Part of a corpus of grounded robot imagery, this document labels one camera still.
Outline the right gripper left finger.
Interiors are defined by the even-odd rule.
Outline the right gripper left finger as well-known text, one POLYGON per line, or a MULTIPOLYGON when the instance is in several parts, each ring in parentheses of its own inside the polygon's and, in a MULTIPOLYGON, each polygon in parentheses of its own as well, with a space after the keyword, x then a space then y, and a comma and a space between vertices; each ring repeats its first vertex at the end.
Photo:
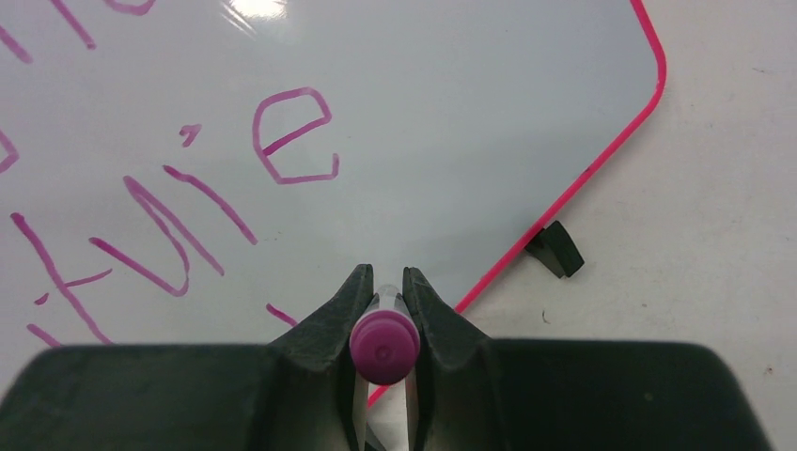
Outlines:
POLYGON ((5 450, 361 450, 367 384, 349 350, 368 264, 268 344, 63 346, 1 404, 5 450))

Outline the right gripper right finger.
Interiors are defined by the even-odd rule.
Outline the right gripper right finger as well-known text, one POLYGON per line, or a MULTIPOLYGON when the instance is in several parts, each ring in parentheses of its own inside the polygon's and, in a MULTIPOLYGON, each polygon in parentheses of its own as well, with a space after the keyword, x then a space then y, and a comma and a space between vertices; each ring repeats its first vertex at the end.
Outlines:
POLYGON ((729 367, 690 343, 492 338, 403 272, 421 333, 413 450, 768 450, 729 367))

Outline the purple whiteboard marker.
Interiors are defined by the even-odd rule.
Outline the purple whiteboard marker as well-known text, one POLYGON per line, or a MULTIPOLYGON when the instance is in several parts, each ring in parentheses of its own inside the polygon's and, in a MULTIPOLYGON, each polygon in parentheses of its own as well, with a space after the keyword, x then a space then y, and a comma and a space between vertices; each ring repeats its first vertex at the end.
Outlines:
POLYGON ((377 288, 349 339, 358 374, 375 385, 392 385, 414 368, 420 352, 420 333, 400 290, 377 288))

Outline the pink-framed whiteboard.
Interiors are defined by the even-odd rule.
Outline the pink-framed whiteboard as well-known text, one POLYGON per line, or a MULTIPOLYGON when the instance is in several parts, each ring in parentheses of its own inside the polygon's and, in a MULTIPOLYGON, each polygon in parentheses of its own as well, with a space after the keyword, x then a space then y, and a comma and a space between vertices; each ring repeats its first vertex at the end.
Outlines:
POLYGON ((663 70, 640 1, 5 1, 1 386, 269 342, 360 263, 464 306, 663 70))

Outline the black whiteboard clip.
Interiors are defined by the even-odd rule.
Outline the black whiteboard clip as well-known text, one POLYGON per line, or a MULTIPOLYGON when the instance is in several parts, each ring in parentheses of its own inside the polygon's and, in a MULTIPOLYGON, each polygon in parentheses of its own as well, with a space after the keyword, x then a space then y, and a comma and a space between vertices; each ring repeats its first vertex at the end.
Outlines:
POLYGON ((585 264, 569 232, 559 221, 544 227, 524 250, 559 279, 572 277, 585 264))

